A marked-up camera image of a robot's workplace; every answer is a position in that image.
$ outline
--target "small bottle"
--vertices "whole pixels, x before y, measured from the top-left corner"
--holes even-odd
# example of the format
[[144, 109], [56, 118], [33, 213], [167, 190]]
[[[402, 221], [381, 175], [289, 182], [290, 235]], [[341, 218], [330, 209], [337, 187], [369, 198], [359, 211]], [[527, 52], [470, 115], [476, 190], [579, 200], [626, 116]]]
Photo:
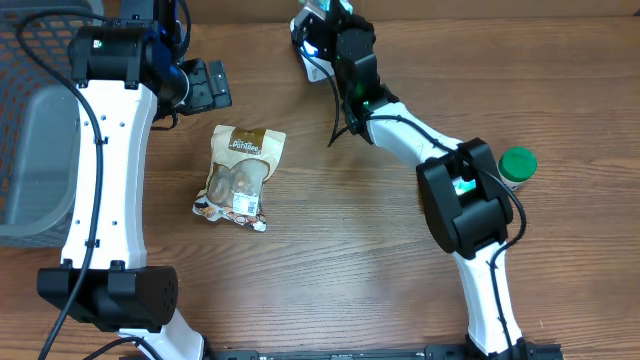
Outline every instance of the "small bottle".
[[523, 147], [514, 147], [502, 155], [498, 163], [498, 171], [502, 181], [516, 191], [522, 184], [531, 179], [538, 169], [536, 156]]

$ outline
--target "green bottle cap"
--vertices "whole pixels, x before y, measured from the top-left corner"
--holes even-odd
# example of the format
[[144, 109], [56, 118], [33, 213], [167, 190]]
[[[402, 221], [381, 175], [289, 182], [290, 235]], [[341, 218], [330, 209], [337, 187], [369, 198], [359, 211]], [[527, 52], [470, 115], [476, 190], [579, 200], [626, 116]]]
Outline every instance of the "green bottle cap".
[[538, 160], [528, 149], [514, 147], [502, 155], [498, 169], [507, 180], [517, 183], [525, 182], [538, 169]]

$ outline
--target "printed label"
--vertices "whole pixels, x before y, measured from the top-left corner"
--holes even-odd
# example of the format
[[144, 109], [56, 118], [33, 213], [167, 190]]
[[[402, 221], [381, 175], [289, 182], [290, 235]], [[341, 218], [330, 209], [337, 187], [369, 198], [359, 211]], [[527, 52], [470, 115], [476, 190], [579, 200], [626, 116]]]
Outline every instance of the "printed label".
[[260, 197], [242, 193], [233, 194], [233, 212], [240, 215], [256, 216]]
[[242, 130], [235, 128], [229, 139], [229, 149], [246, 154], [260, 155], [266, 129]]

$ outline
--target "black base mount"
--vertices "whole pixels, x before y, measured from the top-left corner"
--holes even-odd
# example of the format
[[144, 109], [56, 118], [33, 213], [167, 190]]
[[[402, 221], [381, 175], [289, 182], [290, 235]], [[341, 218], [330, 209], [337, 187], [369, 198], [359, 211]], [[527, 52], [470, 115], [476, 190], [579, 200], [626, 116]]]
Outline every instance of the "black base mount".
[[562, 360], [560, 345], [535, 345], [520, 341], [514, 356], [508, 351], [489, 357], [466, 345], [427, 345], [424, 349], [318, 351], [263, 354], [257, 351], [214, 352], [210, 360]]

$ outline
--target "wire mesh basket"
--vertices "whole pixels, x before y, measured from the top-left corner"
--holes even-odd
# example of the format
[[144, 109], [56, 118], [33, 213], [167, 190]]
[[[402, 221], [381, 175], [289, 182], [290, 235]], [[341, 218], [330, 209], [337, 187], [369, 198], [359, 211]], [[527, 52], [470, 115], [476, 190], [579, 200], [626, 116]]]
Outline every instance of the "wire mesh basket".
[[[0, 0], [0, 245], [62, 246], [71, 224], [80, 144], [77, 100], [26, 56], [15, 36], [20, 19], [51, 9], [103, 13], [99, 1]], [[25, 29], [24, 38], [68, 77], [68, 44], [90, 23], [46, 17]]]

